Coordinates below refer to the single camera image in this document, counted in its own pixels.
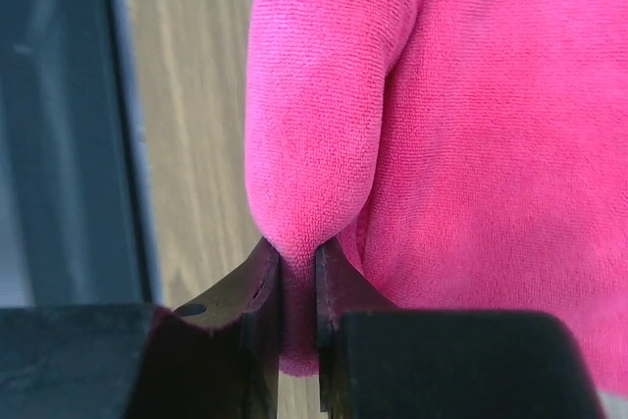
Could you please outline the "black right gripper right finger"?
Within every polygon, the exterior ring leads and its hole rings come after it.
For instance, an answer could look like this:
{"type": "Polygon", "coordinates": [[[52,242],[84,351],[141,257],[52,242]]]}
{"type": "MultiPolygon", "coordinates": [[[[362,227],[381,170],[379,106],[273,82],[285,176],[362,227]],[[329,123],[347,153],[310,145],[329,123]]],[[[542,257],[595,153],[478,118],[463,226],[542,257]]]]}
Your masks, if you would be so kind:
{"type": "Polygon", "coordinates": [[[329,240],[315,255],[322,410],[331,418],[602,418],[580,348],[524,310],[403,309],[329,240]]]}

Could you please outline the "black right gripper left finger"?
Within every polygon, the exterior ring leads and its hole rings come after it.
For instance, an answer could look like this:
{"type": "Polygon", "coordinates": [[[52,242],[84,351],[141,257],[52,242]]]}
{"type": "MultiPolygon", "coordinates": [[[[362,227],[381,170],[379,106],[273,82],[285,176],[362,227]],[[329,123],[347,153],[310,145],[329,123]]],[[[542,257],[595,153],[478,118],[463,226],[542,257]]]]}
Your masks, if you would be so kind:
{"type": "Polygon", "coordinates": [[[7,308],[5,418],[273,418],[281,262],[266,240],[177,309],[7,308]]]}

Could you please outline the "pink towel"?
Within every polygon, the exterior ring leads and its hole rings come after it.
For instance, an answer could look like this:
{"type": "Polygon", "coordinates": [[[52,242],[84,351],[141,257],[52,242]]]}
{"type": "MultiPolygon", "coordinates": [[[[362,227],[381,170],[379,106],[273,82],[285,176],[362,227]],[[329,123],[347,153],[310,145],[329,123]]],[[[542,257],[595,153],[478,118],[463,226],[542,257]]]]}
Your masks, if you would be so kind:
{"type": "Polygon", "coordinates": [[[337,237],[398,305],[557,316],[626,394],[627,0],[254,0],[244,167],[286,373],[337,237]]]}

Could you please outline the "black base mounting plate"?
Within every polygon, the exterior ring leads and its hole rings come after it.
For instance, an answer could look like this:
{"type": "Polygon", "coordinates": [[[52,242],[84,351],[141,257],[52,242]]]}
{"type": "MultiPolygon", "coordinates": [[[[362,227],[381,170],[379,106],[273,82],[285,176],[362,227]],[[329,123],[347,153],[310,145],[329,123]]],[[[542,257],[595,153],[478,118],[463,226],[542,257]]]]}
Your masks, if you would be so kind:
{"type": "Polygon", "coordinates": [[[163,294],[128,0],[1,0],[1,302],[163,294]]]}

